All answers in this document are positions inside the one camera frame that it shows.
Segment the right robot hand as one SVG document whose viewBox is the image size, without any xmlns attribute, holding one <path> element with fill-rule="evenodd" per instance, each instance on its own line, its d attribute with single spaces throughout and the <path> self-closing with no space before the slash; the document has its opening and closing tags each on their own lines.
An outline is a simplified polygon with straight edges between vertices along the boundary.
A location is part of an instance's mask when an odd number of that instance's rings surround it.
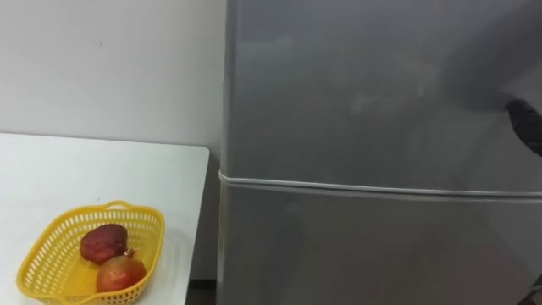
<svg viewBox="0 0 542 305">
<path fill-rule="evenodd" d="M 541 155 L 542 118 L 530 103 L 514 99 L 505 106 L 512 129 L 519 140 L 533 153 Z"/>
</svg>

